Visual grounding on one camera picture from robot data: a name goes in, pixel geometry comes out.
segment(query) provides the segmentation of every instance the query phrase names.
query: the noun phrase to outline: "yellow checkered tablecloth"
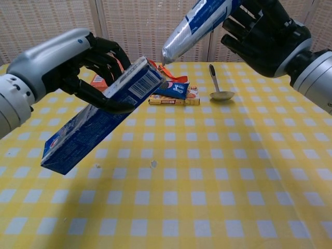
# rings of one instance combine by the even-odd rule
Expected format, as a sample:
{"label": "yellow checkered tablecloth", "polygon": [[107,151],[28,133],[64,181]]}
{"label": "yellow checkered tablecloth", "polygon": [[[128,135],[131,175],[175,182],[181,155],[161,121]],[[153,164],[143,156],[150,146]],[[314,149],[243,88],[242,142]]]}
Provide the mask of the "yellow checkered tablecloth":
{"label": "yellow checkered tablecloth", "polygon": [[36,104],[0,141],[0,248],[330,248],[332,118],[243,63],[214,63],[236,96],[211,103],[208,65],[168,66],[200,106],[145,102],[66,176],[44,142],[86,104]]}

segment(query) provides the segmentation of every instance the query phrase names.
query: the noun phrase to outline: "blue cardboard box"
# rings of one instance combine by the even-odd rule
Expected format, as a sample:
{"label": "blue cardboard box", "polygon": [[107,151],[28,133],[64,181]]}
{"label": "blue cardboard box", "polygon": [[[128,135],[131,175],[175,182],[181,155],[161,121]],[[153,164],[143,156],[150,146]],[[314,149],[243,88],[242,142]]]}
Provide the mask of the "blue cardboard box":
{"label": "blue cardboard box", "polygon": [[[159,71],[141,57],[103,93],[137,108],[164,82]],[[65,175],[129,115],[88,105],[46,141],[41,166]]]}

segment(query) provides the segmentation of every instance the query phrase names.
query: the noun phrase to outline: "metal spoon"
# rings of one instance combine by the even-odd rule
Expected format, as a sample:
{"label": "metal spoon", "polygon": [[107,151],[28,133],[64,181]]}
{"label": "metal spoon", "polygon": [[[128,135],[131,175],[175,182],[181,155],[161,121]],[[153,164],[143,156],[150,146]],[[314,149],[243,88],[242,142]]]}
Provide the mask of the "metal spoon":
{"label": "metal spoon", "polygon": [[210,94],[210,97],[216,101],[225,101],[225,100],[230,100],[235,93],[233,92],[227,92],[227,91],[222,91],[220,92],[217,78],[216,78],[216,71],[214,70],[213,65],[209,65],[210,69],[210,74],[213,80],[214,87],[216,88],[216,92],[213,92]]}

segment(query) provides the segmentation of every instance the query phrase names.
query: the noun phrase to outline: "robotic hand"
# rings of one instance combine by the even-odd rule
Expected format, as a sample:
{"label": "robotic hand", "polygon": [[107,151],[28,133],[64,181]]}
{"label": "robotic hand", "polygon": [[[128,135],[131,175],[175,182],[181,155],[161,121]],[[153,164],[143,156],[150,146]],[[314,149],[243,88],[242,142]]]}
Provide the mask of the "robotic hand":
{"label": "robotic hand", "polygon": [[288,74],[290,85],[332,114],[332,52],[310,51],[310,31],[291,19],[278,0],[244,0],[223,22],[222,43],[266,77]]}
{"label": "robotic hand", "polygon": [[130,66],[116,42],[88,29],[71,30],[20,54],[0,76],[0,139],[30,118],[31,105],[59,88],[107,112],[132,112],[132,105],[112,101],[77,76],[85,66],[110,86],[122,74],[116,59],[125,70]]}

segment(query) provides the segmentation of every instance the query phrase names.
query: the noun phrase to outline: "woven background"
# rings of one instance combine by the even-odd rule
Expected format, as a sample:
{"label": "woven background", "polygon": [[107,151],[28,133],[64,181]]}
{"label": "woven background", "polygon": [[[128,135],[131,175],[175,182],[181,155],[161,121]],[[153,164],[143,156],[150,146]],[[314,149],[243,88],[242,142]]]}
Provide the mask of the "woven background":
{"label": "woven background", "polygon": [[[75,27],[87,27],[115,40],[131,60],[141,55],[160,61],[163,43],[196,0],[2,0],[0,2],[0,64],[9,63],[23,50]],[[289,15],[306,21],[314,37],[314,50],[331,46],[330,0],[281,0]],[[236,61],[220,43],[219,27],[187,52],[181,61]]]}

